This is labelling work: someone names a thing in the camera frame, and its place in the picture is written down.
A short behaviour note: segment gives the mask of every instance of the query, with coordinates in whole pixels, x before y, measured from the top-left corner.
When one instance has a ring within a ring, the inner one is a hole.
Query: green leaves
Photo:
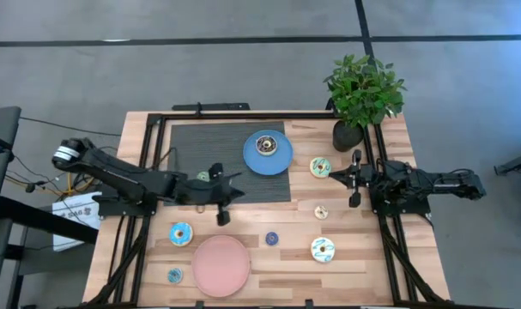
[[[355,64],[366,64],[367,61],[369,61],[369,55],[366,55],[365,57],[357,60],[357,62]]]
[[[386,114],[386,110],[380,110],[378,111],[374,117],[373,117],[373,123],[374,124],[380,124],[382,120],[384,119],[384,116]]]
[[[351,126],[379,124],[403,109],[404,80],[396,81],[396,73],[389,70],[393,64],[378,59],[369,64],[369,59],[367,55],[354,62],[354,55],[346,55],[324,79],[339,117]]]
[[[369,94],[374,94],[374,93],[380,92],[380,87],[369,87],[367,89],[367,92]]]

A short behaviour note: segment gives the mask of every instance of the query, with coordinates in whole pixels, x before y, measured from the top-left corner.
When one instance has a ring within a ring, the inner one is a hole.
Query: concrete floor
[[[520,34],[521,0],[364,0],[371,35]],[[351,0],[0,0],[0,40],[360,35]],[[521,41],[375,43],[409,91],[405,116],[418,165],[474,169],[479,202],[432,197],[452,298],[521,308],[521,175],[493,165],[521,155]],[[361,43],[0,48],[0,106],[90,130],[120,132],[134,110],[197,101],[254,109],[319,109],[332,60]],[[21,121],[15,153],[47,176],[63,138],[87,136]],[[101,146],[118,139],[89,135]],[[10,169],[33,178],[15,163]],[[3,194],[51,203],[6,184]],[[9,276],[10,263],[5,264]],[[88,270],[26,277],[21,304],[77,305]],[[0,288],[0,308],[4,307]]]

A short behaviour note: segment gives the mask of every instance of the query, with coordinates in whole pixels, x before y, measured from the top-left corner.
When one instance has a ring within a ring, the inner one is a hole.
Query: black plant pot
[[[363,141],[363,128],[350,127],[339,120],[332,129],[332,145],[340,152],[346,152]]]

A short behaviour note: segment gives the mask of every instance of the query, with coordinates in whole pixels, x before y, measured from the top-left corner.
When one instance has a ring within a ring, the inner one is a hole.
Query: potted plant
[[[393,64],[384,65],[378,59],[371,63],[369,56],[354,62],[354,55],[346,55],[335,61],[337,68],[324,80],[331,91],[329,101],[340,118],[332,131],[332,143],[338,151],[359,144],[368,124],[380,124],[385,116],[402,111],[399,90],[407,90],[403,79],[396,80],[396,73],[390,70]]]

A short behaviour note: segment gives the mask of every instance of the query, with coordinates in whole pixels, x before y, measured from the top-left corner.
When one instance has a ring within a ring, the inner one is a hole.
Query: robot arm
[[[354,190],[349,200],[350,207],[360,205],[360,186],[369,187],[373,202],[388,205],[390,208],[396,206],[402,210],[410,209],[411,204],[425,201],[430,194],[454,194],[471,200],[486,195],[479,176],[468,169],[458,169],[450,173],[427,173],[408,163],[384,161],[381,162],[384,172],[380,172],[370,165],[361,165],[360,158],[360,150],[355,150],[351,166],[329,175]]]
[[[469,169],[450,173],[426,173],[400,161],[384,162],[385,195],[397,203],[409,197],[427,197],[430,194],[453,194],[478,200],[486,195],[479,176]]]
[[[99,148],[87,138],[63,140],[52,156],[52,164],[57,169],[71,173],[86,173],[112,187],[118,197],[98,197],[97,201],[156,206],[158,200],[171,200],[183,205],[217,204],[218,223],[229,223],[229,213],[225,208],[243,191],[230,186],[231,178],[224,176],[222,164],[215,163],[209,169],[210,181],[188,179],[184,173],[152,171],[136,167],[117,159]]]

